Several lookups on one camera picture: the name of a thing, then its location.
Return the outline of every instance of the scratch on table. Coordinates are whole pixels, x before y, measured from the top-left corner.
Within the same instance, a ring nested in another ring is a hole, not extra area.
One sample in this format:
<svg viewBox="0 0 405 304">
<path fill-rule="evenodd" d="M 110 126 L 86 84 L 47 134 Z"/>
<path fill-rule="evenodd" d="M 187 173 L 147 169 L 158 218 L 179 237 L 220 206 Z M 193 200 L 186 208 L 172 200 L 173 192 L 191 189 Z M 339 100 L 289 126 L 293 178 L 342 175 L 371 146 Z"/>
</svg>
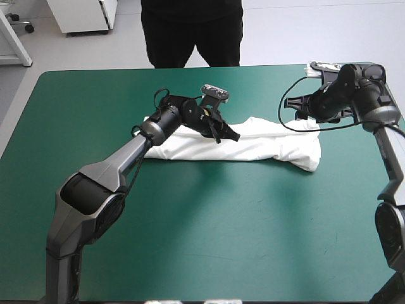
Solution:
<svg viewBox="0 0 405 304">
<path fill-rule="evenodd" d="M 197 253 L 184 253 L 183 255 L 185 256 L 190 256 L 190 257 L 204 257 L 204 258 L 220 258 L 221 260 L 228 260 L 228 261 L 234 261 L 233 258 L 226 258 L 224 256 L 219 256 L 219 255 L 200 255 Z"/>
</svg>

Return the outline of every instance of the person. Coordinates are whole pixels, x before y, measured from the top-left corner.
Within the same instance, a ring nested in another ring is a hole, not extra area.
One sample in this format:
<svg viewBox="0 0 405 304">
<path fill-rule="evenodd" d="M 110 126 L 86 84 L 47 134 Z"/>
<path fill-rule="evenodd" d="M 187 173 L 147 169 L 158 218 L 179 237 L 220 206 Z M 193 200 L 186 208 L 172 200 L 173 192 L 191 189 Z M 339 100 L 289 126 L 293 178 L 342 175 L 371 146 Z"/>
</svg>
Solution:
<svg viewBox="0 0 405 304">
<path fill-rule="evenodd" d="M 239 66 L 242 0 L 141 0 L 149 61 L 183 68 L 197 47 L 210 67 Z"/>
</svg>

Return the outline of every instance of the white cabinet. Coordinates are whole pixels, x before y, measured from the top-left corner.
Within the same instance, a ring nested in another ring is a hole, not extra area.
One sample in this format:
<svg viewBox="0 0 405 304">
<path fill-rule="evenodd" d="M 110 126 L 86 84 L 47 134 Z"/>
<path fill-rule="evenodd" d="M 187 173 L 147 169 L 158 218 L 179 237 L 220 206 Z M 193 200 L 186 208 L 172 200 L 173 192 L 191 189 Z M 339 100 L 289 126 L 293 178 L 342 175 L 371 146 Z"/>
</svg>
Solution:
<svg viewBox="0 0 405 304">
<path fill-rule="evenodd" d="M 47 0 L 62 33 L 114 27 L 117 0 Z"/>
</svg>

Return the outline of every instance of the black pants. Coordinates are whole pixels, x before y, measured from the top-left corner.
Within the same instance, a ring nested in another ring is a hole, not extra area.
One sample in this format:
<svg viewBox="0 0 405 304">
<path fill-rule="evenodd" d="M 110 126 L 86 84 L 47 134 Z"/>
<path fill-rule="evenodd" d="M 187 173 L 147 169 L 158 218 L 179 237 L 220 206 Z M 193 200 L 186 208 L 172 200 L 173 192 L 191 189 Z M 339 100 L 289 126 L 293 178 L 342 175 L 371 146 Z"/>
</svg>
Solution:
<svg viewBox="0 0 405 304">
<path fill-rule="evenodd" d="M 237 67 L 242 40 L 238 11 L 204 23 L 169 22 L 142 10 L 147 56 L 155 68 L 183 68 L 197 46 L 210 67 Z"/>
</svg>

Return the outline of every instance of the caster wheel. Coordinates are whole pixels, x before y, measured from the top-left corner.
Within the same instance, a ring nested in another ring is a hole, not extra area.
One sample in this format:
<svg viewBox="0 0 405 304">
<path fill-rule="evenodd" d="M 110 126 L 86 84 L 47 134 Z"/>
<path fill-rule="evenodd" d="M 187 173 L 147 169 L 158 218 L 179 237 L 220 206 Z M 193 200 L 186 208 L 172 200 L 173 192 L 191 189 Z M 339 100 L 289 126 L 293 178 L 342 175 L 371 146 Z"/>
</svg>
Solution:
<svg viewBox="0 0 405 304">
<path fill-rule="evenodd" d="M 16 15 L 16 14 L 12 14 L 12 15 L 10 16 L 10 18 L 11 18 L 13 21 L 20 21 L 20 16 L 18 16 L 18 15 Z"/>
<path fill-rule="evenodd" d="M 31 24 L 28 24 L 25 26 L 25 30 L 31 34 L 35 29 Z"/>
</svg>

